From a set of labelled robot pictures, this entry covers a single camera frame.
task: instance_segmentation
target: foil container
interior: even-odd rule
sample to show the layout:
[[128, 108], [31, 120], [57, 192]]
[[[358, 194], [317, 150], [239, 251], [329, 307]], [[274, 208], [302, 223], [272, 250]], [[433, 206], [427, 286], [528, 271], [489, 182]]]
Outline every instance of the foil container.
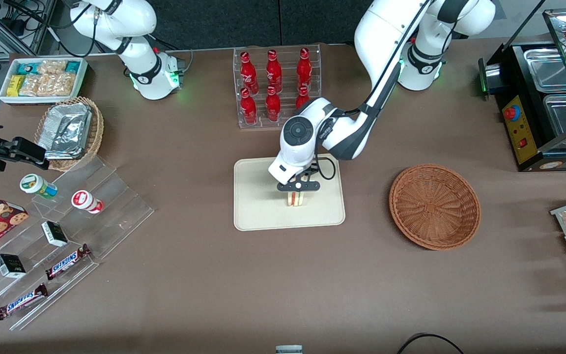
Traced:
[[92, 115], [92, 110], [84, 103], [50, 108], [38, 138], [38, 145], [47, 151], [45, 158], [81, 158], [85, 154]]

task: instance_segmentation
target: yellow control panel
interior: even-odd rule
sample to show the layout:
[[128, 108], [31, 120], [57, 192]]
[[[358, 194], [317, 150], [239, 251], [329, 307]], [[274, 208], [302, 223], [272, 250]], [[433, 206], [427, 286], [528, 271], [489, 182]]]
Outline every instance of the yellow control panel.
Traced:
[[520, 164], [525, 163], [530, 157], [537, 154], [537, 145], [534, 143], [534, 137], [523, 113], [523, 105], [521, 105], [519, 96], [510, 101], [501, 113], [504, 115], [514, 155]]

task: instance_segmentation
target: red button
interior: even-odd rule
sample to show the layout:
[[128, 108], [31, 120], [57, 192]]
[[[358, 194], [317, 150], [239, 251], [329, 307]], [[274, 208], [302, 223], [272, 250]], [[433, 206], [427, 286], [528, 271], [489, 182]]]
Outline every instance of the red button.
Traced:
[[512, 107], [506, 108], [506, 110], [504, 111], [504, 117], [508, 120], [513, 119], [516, 114], [517, 111]]

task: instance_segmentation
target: red emergency stop button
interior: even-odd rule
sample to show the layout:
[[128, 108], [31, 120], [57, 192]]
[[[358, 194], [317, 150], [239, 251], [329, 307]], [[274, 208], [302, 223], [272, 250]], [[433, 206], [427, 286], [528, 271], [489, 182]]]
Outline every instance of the red emergency stop button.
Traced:
[[512, 105], [504, 110], [504, 118], [509, 121], [517, 121], [521, 116], [521, 108], [517, 105]]

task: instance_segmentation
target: snickers bar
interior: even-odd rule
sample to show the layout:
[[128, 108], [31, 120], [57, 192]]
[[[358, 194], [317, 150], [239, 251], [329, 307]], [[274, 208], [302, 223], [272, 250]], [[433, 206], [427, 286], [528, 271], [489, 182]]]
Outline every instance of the snickers bar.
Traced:
[[67, 258], [58, 262], [58, 264], [53, 266], [51, 269], [46, 270], [45, 273], [47, 274], [47, 280], [56, 278], [58, 274], [63, 273], [74, 264], [78, 263], [78, 261], [83, 259], [83, 257], [88, 255], [88, 253], [90, 253], [90, 250], [88, 249], [86, 244], [83, 244], [82, 247], [76, 249], [76, 251], [67, 256]]
[[34, 291], [25, 294], [7, 306], [0, 307], [0, 320], [5, 320], [12, 312], [22, 307], [26, 307], [33, 302], [41, 300], [42, 298], [46, 298], [47, 295], [47, 288], [45, 287], [45, 284], [38, 285], [38, 288], [34, 289]]

